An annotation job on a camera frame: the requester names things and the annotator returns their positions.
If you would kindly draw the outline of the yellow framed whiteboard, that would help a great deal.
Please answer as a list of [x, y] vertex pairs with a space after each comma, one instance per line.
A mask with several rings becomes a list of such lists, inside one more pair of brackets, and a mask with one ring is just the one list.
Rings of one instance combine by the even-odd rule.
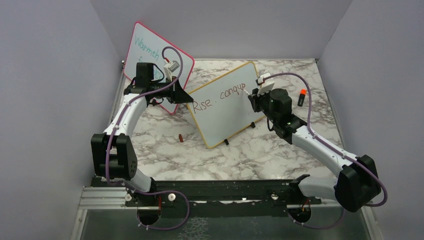
[[248, 61], [189, 93], [187, 107], [207, 148], [212, 149], [263, 119], [248, 95], [257, 87], [258, 71]]

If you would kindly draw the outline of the red marker cap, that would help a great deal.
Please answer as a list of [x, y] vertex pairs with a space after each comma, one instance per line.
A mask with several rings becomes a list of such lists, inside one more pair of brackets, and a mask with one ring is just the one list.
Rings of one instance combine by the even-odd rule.
[[184, 142], [184, 139], [183, 139], [182, 134], [179, 134], [179, 135], [178, 135], [178, 138], [179, 138], [179, 141], [180, 141], [181, 143], [183, 143], [183, 142]]

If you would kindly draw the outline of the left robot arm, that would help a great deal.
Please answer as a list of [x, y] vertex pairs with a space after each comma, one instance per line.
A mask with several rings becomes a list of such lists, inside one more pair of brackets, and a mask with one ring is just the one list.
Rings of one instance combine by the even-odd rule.
[[102, 132], [91, 137], [90, 145], [95, 175], [104, 177], [111, 184], [116, 180], [138, 190], [138, 199], [144, 205], [157, 200], [153, 178], [138, 169], [138, 159], [131, 136], [142, 113], [149, 105], [156, 105], [156, 99], [166, 99], [173, 104], [192, 103], [193, 98], [185, 92], [179, 82], [183, 65], [169, 61], [163, 67], [165, 80], [155, 79], [156, 64], [139, 62], [135, 77], [123, 91], [123, 103], [111, 124]]

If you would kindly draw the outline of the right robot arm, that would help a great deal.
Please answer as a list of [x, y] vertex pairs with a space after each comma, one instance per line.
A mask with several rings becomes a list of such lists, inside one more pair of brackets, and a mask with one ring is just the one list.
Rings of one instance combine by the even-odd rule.
[[289, 199], [300, 204], [308, 197], [337, 201], [345, 210], [356, 212], [382, 191], [374, 160], [356, 156], [334, 145], [318, 134], [312, 134], [307, 122], [292, 113], [292, 99], [285, 89], [277, 88], [260, 94], [258, 88], [248, 95], [254, 112], [262, 112], [268, 129], [324, 164], [334, 178], [310, 175], [298, 177], [288, 190]]

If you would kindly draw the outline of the pink framed whiteboard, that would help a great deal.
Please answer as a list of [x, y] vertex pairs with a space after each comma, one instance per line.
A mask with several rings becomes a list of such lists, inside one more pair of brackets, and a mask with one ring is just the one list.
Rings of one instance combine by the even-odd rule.
[[166, 64], [162, 57], [162, 50], [168, 46], [175, 48], [182, 57], [183, 68], [179, 83], [185, 88], [195, 65], [194, 58], [140, 22], [134, 25], [123, 74], [131, 80], [136, 76], [136, 63], [155, 63], [158, 68], [153, 70], [154, 78], [161, 79], [164, 75], [160, 71]]

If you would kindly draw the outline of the orange capped black marker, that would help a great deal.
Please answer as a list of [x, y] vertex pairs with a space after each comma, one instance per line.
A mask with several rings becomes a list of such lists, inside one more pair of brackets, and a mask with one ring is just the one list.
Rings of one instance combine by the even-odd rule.
[[300, 93], [299, 93], [299, 96], [298, 96], [298, 101], [297, 101], [297, 105], [299, 107], [302, 107], [303, 106], [304, 101], [305, 101], [306, 94], [307, 94], [307, 90], [306, 89], [301, 89], [300, 90]]

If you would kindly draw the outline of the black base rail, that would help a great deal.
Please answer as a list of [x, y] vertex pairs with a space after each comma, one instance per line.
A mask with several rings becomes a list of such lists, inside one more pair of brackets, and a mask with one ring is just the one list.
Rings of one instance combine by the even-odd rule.
[[200, 218], [293, 217], [307, 222], [321, 200], [295, 190], [295, 181], [273, 180], [158, 180], [154, 196], [126, 187], [111, 187], [96, 177], [94, 195], [105, 194], [126, 209], [149, 217]]

